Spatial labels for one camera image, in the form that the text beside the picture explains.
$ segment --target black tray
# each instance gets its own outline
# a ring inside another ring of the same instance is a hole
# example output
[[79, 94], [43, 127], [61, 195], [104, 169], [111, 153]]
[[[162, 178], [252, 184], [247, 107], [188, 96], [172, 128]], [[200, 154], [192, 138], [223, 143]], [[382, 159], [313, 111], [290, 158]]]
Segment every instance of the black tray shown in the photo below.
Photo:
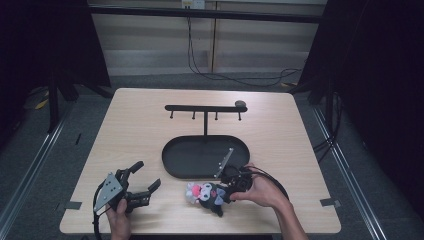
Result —
[[250, 153], [246, 144], [227, 135], [174, 138], [163, 148], [162, 161], [166, 171], [176, 178], [212, 179], [230, 148], [234, 151], [227, 165], [239, 168], [249, 162]]

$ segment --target person's left hand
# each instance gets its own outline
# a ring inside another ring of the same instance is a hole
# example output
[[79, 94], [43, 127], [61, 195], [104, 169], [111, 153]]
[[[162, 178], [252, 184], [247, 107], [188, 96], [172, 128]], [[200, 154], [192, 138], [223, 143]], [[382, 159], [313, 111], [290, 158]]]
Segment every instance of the person's left hand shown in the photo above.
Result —
[[127, 200], [121, 199], [121, 201], [118, 203], [116, 211], [112, 208], [106, 211], [112, 240], [128, 240], [131, 237], [131, 222], [125, 213], [126, 209]]

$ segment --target light wood surface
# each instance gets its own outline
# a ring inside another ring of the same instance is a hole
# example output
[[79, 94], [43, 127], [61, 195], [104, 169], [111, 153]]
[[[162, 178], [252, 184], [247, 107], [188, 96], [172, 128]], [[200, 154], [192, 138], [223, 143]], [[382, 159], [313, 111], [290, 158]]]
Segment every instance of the light wood surface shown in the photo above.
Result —
[[[132, 231], [138, 234], [261, 234], [279, 233], [270, 208], [248, 201], [224, 204], [224, 216], [188, 203], [187, 180], [170, 176], [161, 154], [165, 144], [182, 135], [202, 135], [203, 115], [170, 112], [165, 105], [233, 106], [247, 103], [242, 121], [234, 113], [209, 114], [210, 135], [232, 135], [246, 143], [257, 167], [267, 171], [286, 188], [307, 233], [337, 233], [341, 226], [333, 206], [322, 207], [329, 198], [302, 119], [293, 97], [285, 93], [119, 89], [111, 102], [71, 201], [80, 210], [66, 210], [60, 229], [64, 233], [92, 233], [92, 201], [97, 186], [109, 172], [125, 169], [137, 161], [144, 167], [129, 178], [133, 193], [147, 190], [157, 178], [161, 187], [150, 206], [131, 214]], [[106, 216], [100, 231], [110, 232]]]

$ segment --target plush keychain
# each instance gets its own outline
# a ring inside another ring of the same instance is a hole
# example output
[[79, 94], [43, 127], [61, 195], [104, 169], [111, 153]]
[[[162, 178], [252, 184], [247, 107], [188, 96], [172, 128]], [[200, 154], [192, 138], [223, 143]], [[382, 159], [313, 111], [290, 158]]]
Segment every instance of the plush keychain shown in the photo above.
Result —
[[202, 207], [210, 209], [220, 217], [224, 215], [221, 205], [227, 202], [224, 201], [226, 188], [221, 185], [210, 182], [204, 184], [190, 182], [187, 184], [186, 198], [192, 204], [200, 203]]

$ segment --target jewelry stand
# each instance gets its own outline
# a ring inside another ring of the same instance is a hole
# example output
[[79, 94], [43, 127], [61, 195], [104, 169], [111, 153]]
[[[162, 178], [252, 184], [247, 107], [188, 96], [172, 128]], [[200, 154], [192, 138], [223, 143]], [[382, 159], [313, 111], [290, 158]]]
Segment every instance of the jewelry stand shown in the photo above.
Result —
[[171, 111], [171, 119], [174, 112], [196, 112], [204, 114], [204, 134], [180, 136], [169, 141], [162, 150], [162, 161], [165, 170], [176, 178], [181, 179], [211, 179], [220, 170], [223, 159], [227, 160], [228, 166], [237, 169], [246, 165], [250, 159], [249, 149], [240, 139], [229, 135], [208, 135], [208, 113], [240, 113], [246, 112], [246, 104], [237, 101], [235, 107], [217, 106], [187, 106], [166, 105], [165, 109]]

